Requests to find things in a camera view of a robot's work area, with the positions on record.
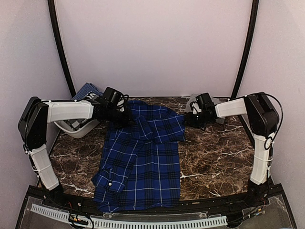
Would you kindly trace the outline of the blue plaid long sleeve shirt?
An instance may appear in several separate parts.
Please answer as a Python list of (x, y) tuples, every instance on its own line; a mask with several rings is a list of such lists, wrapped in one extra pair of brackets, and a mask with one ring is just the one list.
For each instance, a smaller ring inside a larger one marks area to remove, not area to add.
[(180, 201), (178, 144), (184, 116), (143, 101), (128, 102), (135, 125), (107, 131), (99, 171), (92, 178), (102, 212), (171, 208)]

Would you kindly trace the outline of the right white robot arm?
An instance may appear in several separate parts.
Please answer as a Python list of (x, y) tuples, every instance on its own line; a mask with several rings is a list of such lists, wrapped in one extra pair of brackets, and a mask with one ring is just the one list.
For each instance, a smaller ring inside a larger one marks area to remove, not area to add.
[(190, 108), (185, 113), (186, 124), (199, 129), (205, 129), (207, 124), (215, 123), (217, 119), (247, 116), (254, 138), (254, 163), (249, 184), (255, 186), (268, 182), (273, 143), (283, 121), (283, 110), (278, 114), (269, 98), (277, 100), (270, 94), (259, 92), (214, 104), (210, 95), (203, 93), (189, 103)]

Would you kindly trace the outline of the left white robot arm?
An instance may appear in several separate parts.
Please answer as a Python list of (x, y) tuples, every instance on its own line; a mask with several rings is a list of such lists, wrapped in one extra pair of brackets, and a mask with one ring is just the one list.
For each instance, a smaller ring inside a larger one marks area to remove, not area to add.
[(53, 170), (47, 151), (47, 124), (55, 123), (63, 132), (73, 138), (82, 138), (96, 127), (100, 121), (107, 120), (115, 127), (131, 126), (135, 122), (126, 104), (118, 108), (97, 99), (80, 101), (51, 101), (32, 97), (18, 123), (18, 130), (24, 142), (23, 148), (29, 155), (34, 172), (40, 178), (43, 187), (50, 193), (49, 201), (57, 208), (67, 204), (62, 194), (62, 185)]

